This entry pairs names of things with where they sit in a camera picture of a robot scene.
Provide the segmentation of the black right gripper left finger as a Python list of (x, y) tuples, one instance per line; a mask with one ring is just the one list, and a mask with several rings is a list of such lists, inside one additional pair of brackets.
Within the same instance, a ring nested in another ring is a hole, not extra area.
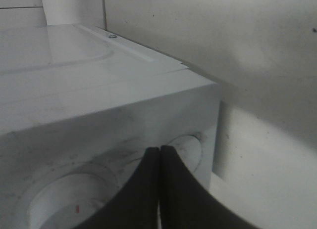
[(121, 190), (77, 229), (158, 228), (160, 152), (149, 147)]

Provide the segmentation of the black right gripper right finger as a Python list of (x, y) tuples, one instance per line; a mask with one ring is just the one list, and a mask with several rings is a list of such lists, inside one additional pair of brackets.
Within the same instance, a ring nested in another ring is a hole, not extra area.
[(159, 211), (164, 229), (253, 229), (207, 192), (173, 146), (160, 148)]

